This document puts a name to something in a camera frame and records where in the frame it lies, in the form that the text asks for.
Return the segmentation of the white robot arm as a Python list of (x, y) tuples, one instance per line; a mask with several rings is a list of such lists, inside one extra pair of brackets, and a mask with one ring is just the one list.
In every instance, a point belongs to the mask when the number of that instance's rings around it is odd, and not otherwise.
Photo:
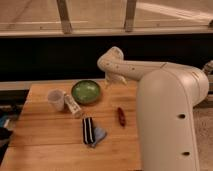
[(109, 82), (137, 82), (143, 171), (200, 171), (193, 107), (208, 94), (206, 74), (183, 64), (126, 60), (116, 46), (97, 60), (97, 66)]

